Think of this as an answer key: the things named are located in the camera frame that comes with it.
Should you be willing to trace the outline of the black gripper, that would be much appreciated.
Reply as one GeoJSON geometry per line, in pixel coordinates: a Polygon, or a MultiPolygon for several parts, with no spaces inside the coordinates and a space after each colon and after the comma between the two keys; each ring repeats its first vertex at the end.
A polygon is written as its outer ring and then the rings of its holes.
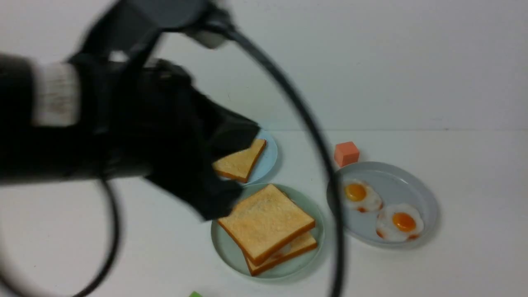
{"type": "Polygon", "coordinates": [[[81,53],[69,62],[82,100],[70,180],[142,175],[206,221],[230,215],[243,188],[212,163],[248,149],[260,132],[255,121],[210,100],[163,59],[132,70],[81,53]]]}

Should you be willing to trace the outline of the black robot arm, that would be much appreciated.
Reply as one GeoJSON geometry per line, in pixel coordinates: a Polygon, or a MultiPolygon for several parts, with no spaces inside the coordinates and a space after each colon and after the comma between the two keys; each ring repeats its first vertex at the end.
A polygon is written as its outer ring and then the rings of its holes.
{"type": "Polygon", "coordinates": [[[1,54],[1,184],[142,177],[205,220],[228,216],[242,187],[213,163],[249,148],[259,125],[210,100],[164,59],[99,98],[120,66],[1,54]]]}

